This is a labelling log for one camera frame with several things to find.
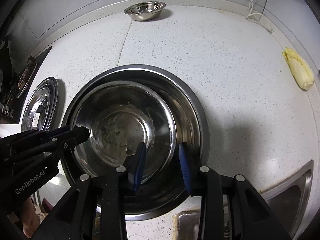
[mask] white label sticker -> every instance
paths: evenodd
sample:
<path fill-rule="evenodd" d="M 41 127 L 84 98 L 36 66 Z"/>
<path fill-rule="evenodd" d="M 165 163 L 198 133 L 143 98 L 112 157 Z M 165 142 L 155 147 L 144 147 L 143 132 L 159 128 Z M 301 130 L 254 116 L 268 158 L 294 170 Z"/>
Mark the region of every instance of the white label sticker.
<path fill-rule="evenodd" d="M 31 125 L 32 127 L 38 126 L 39 117 L 40 117 L 40 113 L 35 113 L 32 120 L 32 125 Z"/>

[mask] tiled wall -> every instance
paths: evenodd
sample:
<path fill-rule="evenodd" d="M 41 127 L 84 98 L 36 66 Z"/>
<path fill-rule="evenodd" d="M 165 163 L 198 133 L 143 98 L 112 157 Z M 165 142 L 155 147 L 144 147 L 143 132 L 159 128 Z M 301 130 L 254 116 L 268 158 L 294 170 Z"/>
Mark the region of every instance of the tiled wall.
<path fill-rule="evenodd" d="M 8 30 L 13 65 L 66 23 L 118 1 L 26 0 Z M 248 6 L 250 0 L 228 1 Z M 254 8 L 277 25 L 314 69 L 320 68 L 320 25 L 304 0 L 256 0 Z"/>

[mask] speckled countertop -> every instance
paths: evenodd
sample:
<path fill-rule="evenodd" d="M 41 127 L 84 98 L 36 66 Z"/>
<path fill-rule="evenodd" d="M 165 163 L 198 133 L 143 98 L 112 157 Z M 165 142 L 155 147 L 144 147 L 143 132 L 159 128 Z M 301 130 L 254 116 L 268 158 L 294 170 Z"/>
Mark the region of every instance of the speckled countertop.
<path fill-rule="evenodd" d="M 295 83 L 275 38 L 241 15 L 167 6 L 159 20 L 132 22 L 118 13 L 88 23 L 52 46 L 28 97 L 44 78 L 61 80 L 65 101 L 56 125 L 94 76 L 120 65 L 147 64 L 177 75 L 198 96 L 210 127 L 208 166 L 218 173 L 244 174 L 262 191 L 319 159 L 308 94 Z M 2 133 L 13 129 L 0 128 Z M 200 198 L 189 198 L 159 218 L 128 222 L 128 237 L 174 238 L 174 216 L 199 205 Z"/>

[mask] cable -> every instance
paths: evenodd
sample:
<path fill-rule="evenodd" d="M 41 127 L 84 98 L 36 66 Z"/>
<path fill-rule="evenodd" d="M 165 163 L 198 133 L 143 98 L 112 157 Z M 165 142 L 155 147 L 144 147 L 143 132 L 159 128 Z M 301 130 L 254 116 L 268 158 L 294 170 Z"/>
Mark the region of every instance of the cable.
<path fill-rule="evenodd" d="M 251 1 L 249 2 L 249 10 L 250 10 L 250 12 L 249 12 L 249 14 L 247 15 L 246 19 L 248 19 L 249 17 L 253 16 L 253 18 L 251 17 L 251 19 L 255 19 L 255 20 L 258 21 L 258 22 L 262 25 L 262 27 L 264 27 L 268 32 L 272 33 L 272 32 L 273 32 L 273 29 L 272 29 L 272 25 L 271 25 L 270 20 L 269 20 L 265 15 L 263 15 L 262 13 L 258 13 L 258 12 L 257 12 L 257 13 L 252 13 L 252 11 L 253 11 L 253 6 L 254 6 L 254 0 L 251 0 Z M 270 29 L 268 29 L 267 27 L 265 27 L 265 25 L 260 21 L 260 19 L 258 19 L 258 18 L 256 17 L 256 15 L 261 15 L 261 16 L 265 17 L 265 18 L 267 19 L 268 23 L 270 24 Z"/>

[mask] stainless steel sink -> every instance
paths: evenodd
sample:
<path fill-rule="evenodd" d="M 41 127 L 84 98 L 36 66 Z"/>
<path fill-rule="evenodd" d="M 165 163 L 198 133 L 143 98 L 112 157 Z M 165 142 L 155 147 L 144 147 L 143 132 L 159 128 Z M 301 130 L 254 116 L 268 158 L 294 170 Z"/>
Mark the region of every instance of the stainless steel sink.
<path fill-rule="evenodd" d="M 311 190 L 312 174 L 313 160 L 280 184 L 261 193 L 261 196 L 266 200 L 291 238 L 297 233 L 306 211 Z M 228 206 L 226 204 L 224 207 L 225 239 L 229 239 L 228 217 Z M 197 239 L 199 218 L 200 210 L 180 213 L 177 216 L 177 240 Z"/>

